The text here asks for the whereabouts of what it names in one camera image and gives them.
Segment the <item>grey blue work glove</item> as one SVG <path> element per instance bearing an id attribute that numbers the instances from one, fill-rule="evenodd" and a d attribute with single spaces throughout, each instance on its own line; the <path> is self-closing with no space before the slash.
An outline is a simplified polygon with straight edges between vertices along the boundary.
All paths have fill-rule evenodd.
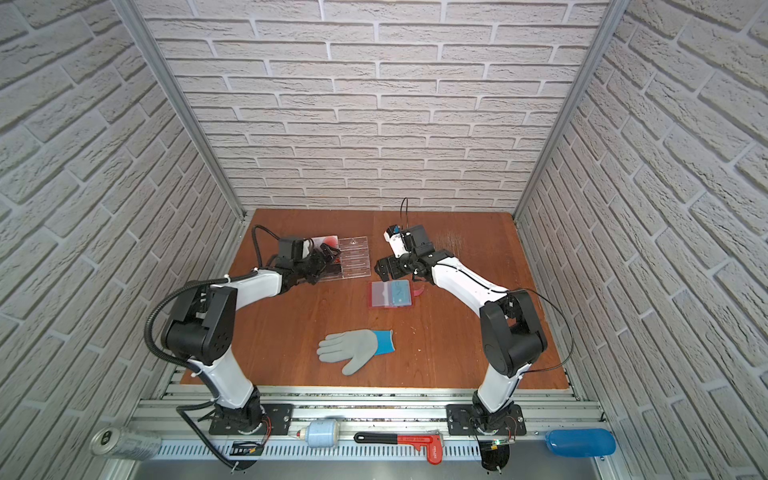
<path id="1" fill-rule="evenodd" d="M 373 357 L 395 351 L 391 330 L 353 330 L 329 334 L 319 342 L 316 351 L 322 363 L 346 361 L 344 376 L 352 376 Z"/>

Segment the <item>clear acrylic card organizer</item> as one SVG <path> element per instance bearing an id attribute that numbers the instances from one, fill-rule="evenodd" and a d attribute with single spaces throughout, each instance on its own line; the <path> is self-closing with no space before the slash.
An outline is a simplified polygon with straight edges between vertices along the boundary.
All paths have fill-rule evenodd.
<path id="1" fill-rule="evenodd" d="M 321 274 L 321 281 L 368 278 L 371 258 L 367 236 L 339 238 L 340 255 Z"/>

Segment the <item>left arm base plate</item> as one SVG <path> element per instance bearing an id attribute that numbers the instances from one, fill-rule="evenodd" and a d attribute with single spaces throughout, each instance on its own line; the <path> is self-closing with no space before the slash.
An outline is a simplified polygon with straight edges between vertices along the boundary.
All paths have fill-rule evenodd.
<path id="1" fill-rule="evenodd" d="M 212 435 L 262 435 L 271 427 L 271 435 L 288 433 L 294 406 L 292 404 L 253 404 L 240 409 L 217 405 L 209 433 Z"/>

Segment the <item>red black pipe wrench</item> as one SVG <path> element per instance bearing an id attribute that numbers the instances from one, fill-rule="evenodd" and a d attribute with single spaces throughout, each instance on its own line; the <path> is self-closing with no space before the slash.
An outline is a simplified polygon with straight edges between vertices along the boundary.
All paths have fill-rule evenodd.
<path id="1" fill-rule="evenodd" d="M 424 451 L 431 465 L 443 461 L 442 437 L 439 433 L 398 434 L 387 432 L 357 432 L 353 436 L 357 444 L 408 445 L 417 452 Z"/>

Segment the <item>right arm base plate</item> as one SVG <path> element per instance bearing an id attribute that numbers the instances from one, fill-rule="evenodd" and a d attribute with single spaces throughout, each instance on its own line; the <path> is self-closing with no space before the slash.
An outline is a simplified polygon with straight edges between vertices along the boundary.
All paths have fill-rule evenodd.
<path id="1" fill-rule="evenodd" d="M 449 404 L 446 406 L 448 431 L 454 436 L 525 436 L 527 427 L 521 407 L 511 403 L 494 413 L 482 405 Z"/>

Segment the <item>silver drink can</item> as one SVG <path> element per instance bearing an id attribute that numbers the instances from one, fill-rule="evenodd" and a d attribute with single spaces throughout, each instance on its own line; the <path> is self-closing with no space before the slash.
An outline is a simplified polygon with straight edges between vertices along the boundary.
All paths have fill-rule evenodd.
<path id="1" fill-rule="evenodd" d="M 95 456 L 144 461 L 156 456 L 161 445 L 162 438 L 155 433 L 106 427 L 92 437 L 90 451 Z"/>

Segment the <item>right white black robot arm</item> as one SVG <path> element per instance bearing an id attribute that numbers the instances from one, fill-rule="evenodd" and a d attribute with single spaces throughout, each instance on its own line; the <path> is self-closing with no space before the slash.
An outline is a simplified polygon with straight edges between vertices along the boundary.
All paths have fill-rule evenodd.
<path id="1" fill-rule="evenodd" d="M 554 323 L 543 317 L 553 302 L 532 288 L 530 271 L 508 214 L 454 213 L 409 217 L 409 199 L 384 237 L 392 255 L 374 270 L 383 281 L 411 276 L 454 295 L 479 318 L 481 350 L 488 361 L 472 399 L 471 417 L 486 431 L 512 416 L 513 395 L 530 388 L 569 388 L 566 364 L 551 342 Z"/>

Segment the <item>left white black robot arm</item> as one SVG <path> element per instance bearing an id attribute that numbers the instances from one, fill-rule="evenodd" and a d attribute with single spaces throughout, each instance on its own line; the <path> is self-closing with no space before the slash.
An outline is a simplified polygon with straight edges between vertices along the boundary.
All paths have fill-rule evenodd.
<path id="1" fill-rule="evenodd" d="M 257 387 L 232 351 L 237 311 L 294 286 L 318 283 L 341 257 L 335 243 L 274 238 L 277 253 L 265 261 L 256 249 L 257 265 L 249 273 L 189 281 L 170 293 L 153 308 L 143 331 L 150 353 L 197 375 L 212 396 L 205 406 L 244 432 L 262 425 L 265 413 Z"/>

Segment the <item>blue plastic bottle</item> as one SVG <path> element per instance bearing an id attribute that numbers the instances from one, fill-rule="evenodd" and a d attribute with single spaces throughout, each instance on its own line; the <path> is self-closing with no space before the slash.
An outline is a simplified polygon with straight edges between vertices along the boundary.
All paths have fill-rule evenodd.
<path id="1" fill-rule="evenodd" d="M 545 435 L 548 449 L 565 458 L 593 458 L 613 455 L 617 443 L 605 429 L 552 430 Z"/>

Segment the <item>red leather card holder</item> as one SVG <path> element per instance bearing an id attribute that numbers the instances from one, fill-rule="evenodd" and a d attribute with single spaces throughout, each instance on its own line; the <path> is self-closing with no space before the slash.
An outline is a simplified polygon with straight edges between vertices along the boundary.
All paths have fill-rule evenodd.
<path id="1" fill-rule="evenodd" d="M 369 286 L 370 308 L 404 308 L 414 304 L 425 287 L 409 280 L 376 281 Z"/>

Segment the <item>red white card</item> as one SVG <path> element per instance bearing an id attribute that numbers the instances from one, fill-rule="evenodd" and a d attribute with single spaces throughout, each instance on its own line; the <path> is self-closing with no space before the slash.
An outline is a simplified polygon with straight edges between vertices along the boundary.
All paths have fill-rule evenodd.
<path id="1" fill-rule="evenodd" d="M 323 237 L 313 237 L 312 240 L 313 240 L 313 242 L 316 245 L 327 244 L 327 245 L 329 245 L 330 247 L 333 247 L 333 248 L 337 248 L 338 245 L 339 245 L 339 239 L 335 235 L 333 235 L 333 236 L 323 236 Z"/>

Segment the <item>aluminium rail frame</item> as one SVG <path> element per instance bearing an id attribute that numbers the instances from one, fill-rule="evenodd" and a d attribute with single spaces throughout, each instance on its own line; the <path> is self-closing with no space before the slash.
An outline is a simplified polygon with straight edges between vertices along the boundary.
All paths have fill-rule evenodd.
<path id="1" fill-rule="evenodd" d="M 547 447 L 552 430 L 605 429 L 612 433 L 602 405 L 578 398 L 571 390 L 521 390 L 515 403 L 522 409 L 527 434 L 506 436 L 454 436 L 447 425 L 446 406 L 469 404 L 467 389 L 286 387 L 267 386 L 263 404 L 292 404 L 286 435 L 212 435 L 206 411 L 192 411 L 188 420 L 178 415 L 181 406 L 193 407 L 206 395 L 202 387 L 173 383 L 156 399 L 141 400 L 128 417 L 128 428 L 162 438 L 160 452 L 139 463 L 114 461 L 107 479 L 224 479 L 228 473 L 195 436 L 200 428 L 232 461 L 244 460 L 245 479 L 624 479 L 627 468 L 619 452 L 605 457 L 565 458 Z M 309 448 L 297 432 L 319 419 L 336 419 L 339 442 L 334 448 Z M 443 461 L 428 463 L 425 452 L 408 445 L 357 444 L 357 432 L 398 434 L 439 433 Z M 265 445 L 261 456 L 234 457 L 235 441 Z M 510 446 L 510 458 L 501 473 L 481 466 L 478 444 Z"/>

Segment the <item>white plastic bottle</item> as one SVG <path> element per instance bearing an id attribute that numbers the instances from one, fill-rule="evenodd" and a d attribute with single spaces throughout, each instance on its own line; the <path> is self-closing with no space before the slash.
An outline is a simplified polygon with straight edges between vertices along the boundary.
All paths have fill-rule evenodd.
<path id="1" fill-rule="evenodd" d="M 334 448 L 339 442 L 340 424 L 336 419 L 319 419 L 300 429 L 297 438 L 309 448 Z"/>

